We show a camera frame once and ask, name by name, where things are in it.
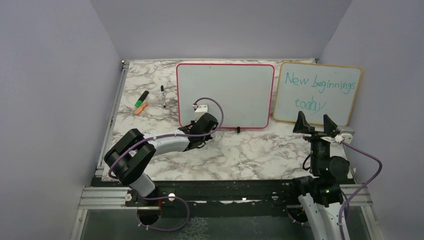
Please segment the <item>red framed whiteboard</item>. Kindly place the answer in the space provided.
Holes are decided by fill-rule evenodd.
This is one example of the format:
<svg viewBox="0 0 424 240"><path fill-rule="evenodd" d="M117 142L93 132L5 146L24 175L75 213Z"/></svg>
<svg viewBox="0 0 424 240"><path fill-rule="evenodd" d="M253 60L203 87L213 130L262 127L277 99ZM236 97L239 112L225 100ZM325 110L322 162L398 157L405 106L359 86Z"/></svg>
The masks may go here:
<svg viewBox="0 0 424 240"><path fill-rule="evenodd" d="M223 128L264 129L269 124L275 67L259 63L180 63L176 66L178 118L194 120L193 103L223 120Z"/></svg>

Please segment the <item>black whiteboard marker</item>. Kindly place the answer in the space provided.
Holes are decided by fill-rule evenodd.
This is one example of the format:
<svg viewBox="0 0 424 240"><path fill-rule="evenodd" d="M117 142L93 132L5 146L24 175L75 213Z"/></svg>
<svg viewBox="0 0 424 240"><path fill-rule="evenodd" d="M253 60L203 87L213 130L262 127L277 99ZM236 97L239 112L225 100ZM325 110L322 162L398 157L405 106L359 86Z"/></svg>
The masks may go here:
<svg viewBox="0 0 424 240"><path fill-rule="evenodd" d="M166 108L166 95L165 95L165 87L163 85L160 86L161 96L162 96L162 107Z"/></svg>

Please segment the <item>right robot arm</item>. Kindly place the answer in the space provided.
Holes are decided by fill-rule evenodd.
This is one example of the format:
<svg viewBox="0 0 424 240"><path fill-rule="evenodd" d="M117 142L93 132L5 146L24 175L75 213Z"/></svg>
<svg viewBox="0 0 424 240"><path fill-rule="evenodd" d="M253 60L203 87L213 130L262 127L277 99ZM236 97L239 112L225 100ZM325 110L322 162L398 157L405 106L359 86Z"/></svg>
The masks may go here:
<svg viewBox="0 0 424 240"><path fill-rule="evenodd" d="M352 137L354 131L338 126L327 114L323 116L323 131L317 131L299 111L293 132L303 134L310 143L312 175L293 180L295 186L288 190L289 199L303 207L314 239L350 239L344 212L348 202L340 187L348 180L350 163L341 156L331 156L331 143Z"/></svg>

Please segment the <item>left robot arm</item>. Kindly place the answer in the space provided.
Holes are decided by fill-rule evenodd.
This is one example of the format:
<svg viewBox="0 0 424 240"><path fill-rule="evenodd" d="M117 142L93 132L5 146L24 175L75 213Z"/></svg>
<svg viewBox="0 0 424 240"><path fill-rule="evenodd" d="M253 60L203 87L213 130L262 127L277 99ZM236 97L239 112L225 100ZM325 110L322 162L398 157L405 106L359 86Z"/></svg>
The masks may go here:
<svg viewBox="0 0 424 240"><path fill-rule="evenodd" d="M108 150L103 160L109 167L109 176L131 187L138 199L149 206L158 199L156 185L145 173L152 158L200 149L219 127L220 123L213 115L204 113L198 120L172 133L148 135L133 128Z"/></svg>

